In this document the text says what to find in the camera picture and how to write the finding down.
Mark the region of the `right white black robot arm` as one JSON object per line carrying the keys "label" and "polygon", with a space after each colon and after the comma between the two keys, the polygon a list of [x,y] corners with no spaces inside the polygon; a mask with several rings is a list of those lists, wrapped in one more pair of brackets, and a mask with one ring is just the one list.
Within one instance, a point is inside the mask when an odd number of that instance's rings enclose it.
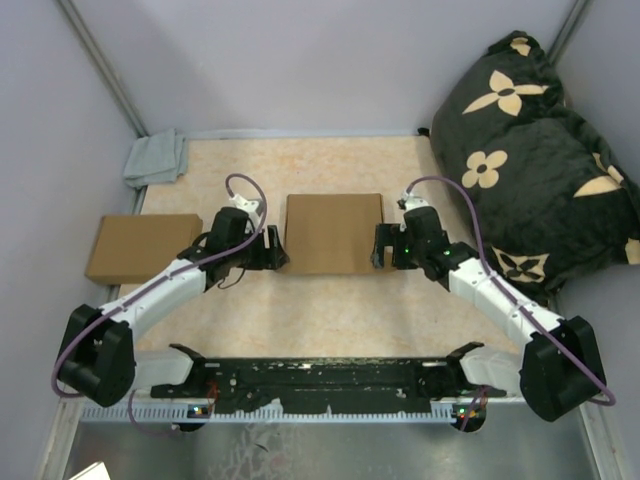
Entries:
{"label": "right white black robot arm", "polygon": [[479,346],[445,375],[448,389],[467,396],[478,386],[520,395],[552,422],[606,391],[595,332],[582,317],[566,319],[508,285],[464,242],[453,243],[438,213],[424,205],[401,224],[376,226],[371,262],[397,270],[420,269],[492,320],[517,347],[515,354]]}

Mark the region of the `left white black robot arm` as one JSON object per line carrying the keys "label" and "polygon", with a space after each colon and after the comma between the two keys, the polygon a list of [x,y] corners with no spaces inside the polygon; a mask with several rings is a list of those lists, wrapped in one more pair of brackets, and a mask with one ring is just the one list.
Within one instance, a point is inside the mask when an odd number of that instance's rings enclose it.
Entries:
{"label": "left white black robot arm", "polygon": [[194,397],[207,385],[197,354],[185,347],[142,352],[135,346],[152,327],[191,299],[220,284],[234,268],[283,267],[288,257],[276,226],[236,207],[224,207],[200,235],[159,274],[130,294],[98,308],[83,304],[70,315],[51,385],[70,387],[109,407],[136,389],[176,388]]}

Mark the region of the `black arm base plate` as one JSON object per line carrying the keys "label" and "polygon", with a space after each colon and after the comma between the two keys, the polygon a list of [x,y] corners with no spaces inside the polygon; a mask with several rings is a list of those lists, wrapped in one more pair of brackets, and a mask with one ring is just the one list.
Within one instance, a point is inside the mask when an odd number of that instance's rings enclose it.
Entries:
{"label": "black arm base plate", "polygon": [[198,359],[180,385],[151,388],[155,399],[204,398],[215,411],[255,412],[277,400],[286,414],[428,413],[431,403],[476,387],[455,356],[435,358]]}

